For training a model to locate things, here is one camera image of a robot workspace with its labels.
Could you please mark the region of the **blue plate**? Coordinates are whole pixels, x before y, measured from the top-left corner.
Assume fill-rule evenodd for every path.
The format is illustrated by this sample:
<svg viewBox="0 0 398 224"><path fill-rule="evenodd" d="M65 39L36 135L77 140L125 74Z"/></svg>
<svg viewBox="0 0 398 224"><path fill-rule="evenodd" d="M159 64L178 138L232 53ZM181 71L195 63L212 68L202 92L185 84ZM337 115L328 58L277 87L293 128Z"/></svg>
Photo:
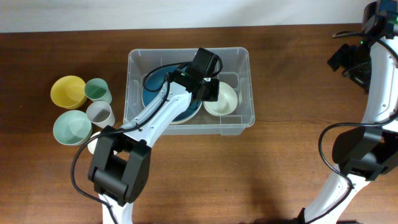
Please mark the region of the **blue plate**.
<svg viewBox="0 0 398 224"><path fill-rule="evenodd" d="M160 85L162 84L164 75L167 72L172 72L177 68L176 65L174 66L170 66L170 67L165 67L165 68L161 68L158 69L157 71L155 71L147 80L146 80L146 87L150 90L155 90L156 88L160 87Z"/></svg>

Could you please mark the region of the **white plastic bowl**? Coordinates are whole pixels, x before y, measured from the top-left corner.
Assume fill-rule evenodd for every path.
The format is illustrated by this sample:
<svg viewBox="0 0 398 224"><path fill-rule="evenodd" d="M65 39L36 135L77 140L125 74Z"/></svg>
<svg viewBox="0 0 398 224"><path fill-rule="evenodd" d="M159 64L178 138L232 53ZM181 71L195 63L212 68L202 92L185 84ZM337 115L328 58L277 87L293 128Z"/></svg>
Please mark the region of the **white plastic bowl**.
<svg viewBox="0 0 398 224"><path fill-rule="evenodd" d="M213 116L231 114L238 105L238 97L234 89L225 82L220 82L217 101L205 101L204 107Z"/></svg>

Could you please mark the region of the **cream plate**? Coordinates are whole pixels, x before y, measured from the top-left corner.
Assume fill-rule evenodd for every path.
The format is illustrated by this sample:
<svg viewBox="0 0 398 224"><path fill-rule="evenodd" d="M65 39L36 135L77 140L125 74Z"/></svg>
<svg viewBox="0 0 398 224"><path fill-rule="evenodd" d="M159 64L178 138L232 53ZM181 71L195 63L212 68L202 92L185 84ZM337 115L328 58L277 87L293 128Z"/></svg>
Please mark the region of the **cream plate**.
<svg viewBox="0 0 398 224"><path fill-rule="evenodd" d="M146 107L156 96L158 93L150 93L147 91L143 91L142 94L142 103L144 107ZM175 124L182 124L190 119L192 119L200 110L202 106L201 101L195 101L192 103L187 110L185 110L183 113L179 114L172 122L171 125Z"/></svg>

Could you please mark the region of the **clear plastic storage container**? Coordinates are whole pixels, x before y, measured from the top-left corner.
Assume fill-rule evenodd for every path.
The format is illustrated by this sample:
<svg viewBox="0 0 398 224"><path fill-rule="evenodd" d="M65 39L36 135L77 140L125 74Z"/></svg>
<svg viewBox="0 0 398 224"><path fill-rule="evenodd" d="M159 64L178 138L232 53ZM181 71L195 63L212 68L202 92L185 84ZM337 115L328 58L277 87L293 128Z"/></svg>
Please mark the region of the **clear plastic storage container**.
<svg viewBox="0 0 398 224"><path fill-rule="evenodd" d="M237 108L229 115L213 116L202 105L190 120L168 126L164 135L239 135L255 122L249 52L243 47L209 48L223 61L217 79L237 94ZM193 60L197 49L134 49L129 53L123 123L132 121L145 107L142 81L148 72L163 65Z"/></svg>

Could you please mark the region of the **mint green plastic cup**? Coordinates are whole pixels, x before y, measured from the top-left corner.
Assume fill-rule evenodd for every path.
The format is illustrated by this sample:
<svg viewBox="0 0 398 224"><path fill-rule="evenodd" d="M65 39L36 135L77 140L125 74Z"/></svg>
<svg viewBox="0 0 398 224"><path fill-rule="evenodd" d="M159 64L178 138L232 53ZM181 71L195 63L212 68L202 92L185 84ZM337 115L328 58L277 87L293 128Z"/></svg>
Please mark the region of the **mint green plastic cup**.
<svg viewBox="0 0 398 224"><path fill-rule="evenodd" d="M94 78L85 85L85 95L91 101L104 101L108 104L112 102L112 95L108 84L101 78Z"/></svg>

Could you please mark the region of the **grey plastic cup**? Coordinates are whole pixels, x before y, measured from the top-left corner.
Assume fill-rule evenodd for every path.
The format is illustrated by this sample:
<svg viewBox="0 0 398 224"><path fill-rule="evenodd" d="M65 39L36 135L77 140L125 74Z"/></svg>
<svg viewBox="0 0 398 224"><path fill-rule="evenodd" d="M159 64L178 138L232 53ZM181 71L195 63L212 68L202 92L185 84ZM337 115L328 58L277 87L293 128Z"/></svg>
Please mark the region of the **grey plastic cup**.
<svg viewBox="0 0 398 224"><path fill-rule="evenodd" d="M113 126L116 121L110 104L105 101L93 102L87 107L86 115L93 124L100 128Z"/></svg>

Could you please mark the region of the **cream plastic cup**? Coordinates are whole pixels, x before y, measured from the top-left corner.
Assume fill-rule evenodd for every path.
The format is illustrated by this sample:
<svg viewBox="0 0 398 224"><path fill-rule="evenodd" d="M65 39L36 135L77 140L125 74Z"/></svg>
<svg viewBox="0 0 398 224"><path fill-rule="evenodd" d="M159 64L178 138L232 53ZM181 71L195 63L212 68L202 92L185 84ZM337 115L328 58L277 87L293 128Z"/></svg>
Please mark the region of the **cream plastic cup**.
<svg viewBox="0 0 398 224"><path fill-rule="evenodd" d="M99 134L100 134L100 132L96 132L90 137L90 138L93 138L93 140L87 145L87 147L91 154L95 153L96 145L98 142L98 138L96 138L96 136Z"/></svg>

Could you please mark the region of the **yellow plastic bowl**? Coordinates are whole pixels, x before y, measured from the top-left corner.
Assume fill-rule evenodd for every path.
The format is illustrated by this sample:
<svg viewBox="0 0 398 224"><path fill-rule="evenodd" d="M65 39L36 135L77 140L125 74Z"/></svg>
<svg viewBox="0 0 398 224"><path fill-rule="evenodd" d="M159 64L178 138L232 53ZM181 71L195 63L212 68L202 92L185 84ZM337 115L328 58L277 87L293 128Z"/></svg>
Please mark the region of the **yellow plastic bowl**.
<svg viewBox="0 0 398 224"><path fill-rule="evenodd" d="M74 110L81 107L87 100L86 83L77 76L69 75L58 79L51 88L52 102L62 108Z"/></svg>

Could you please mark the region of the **mint green plastic bowl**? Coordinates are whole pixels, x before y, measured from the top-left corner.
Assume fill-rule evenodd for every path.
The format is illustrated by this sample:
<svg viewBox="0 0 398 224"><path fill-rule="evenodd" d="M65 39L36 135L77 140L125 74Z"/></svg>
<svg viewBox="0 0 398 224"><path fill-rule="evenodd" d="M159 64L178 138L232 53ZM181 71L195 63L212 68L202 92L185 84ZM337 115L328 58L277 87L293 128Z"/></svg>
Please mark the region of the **mint green plastic bowl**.
<svg viewBox="0 0 398 224"><path fill-rule="evenodd" d="M71 110L60 115L53 126L54 138L66 146L83 144L92 135L92 124L86 113Z"/></svg>

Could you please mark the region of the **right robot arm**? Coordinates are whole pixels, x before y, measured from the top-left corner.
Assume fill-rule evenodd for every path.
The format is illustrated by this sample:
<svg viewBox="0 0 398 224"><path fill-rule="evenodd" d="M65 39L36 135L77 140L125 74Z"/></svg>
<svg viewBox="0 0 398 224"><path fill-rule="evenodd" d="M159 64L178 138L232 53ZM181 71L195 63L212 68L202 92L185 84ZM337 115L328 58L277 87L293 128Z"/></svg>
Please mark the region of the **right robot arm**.
<svg viewBox="0 0 398 224"><path fill-rule="evenodd" d="M397 166L397 35L359 36L359 46L342 45L328 64L343 68L343 76L367 91L366 111L359 123L336 123L321 132L319 142L334 128L349 129L337 136L333 161L325 162L331 175L322 191L294 223L338 223L361 189Z"/></svg>

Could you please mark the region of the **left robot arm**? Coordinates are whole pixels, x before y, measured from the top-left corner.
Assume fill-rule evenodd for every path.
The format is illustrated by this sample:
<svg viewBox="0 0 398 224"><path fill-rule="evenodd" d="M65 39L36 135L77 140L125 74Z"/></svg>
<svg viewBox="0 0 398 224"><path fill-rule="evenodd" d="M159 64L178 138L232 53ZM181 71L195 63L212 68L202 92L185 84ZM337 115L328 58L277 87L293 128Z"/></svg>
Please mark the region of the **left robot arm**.
<svg viewBox="0 0 398 224"><path fill-rule="evenodd" d="M133 202L143 191L152 148L169 124L193 101L216 101L220 81L177 69L166 74L157 96L130 123L97 135L88 171L102 202L103 223L131 223Z"/></svg>

